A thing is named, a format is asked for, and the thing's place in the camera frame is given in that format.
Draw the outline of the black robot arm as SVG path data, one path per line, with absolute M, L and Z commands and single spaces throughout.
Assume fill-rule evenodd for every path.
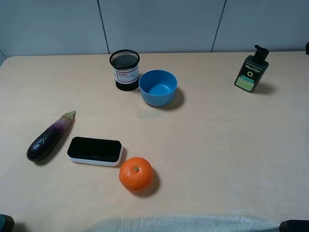
M 306 55 L 309 55 L 309 42 L 306 44 Z

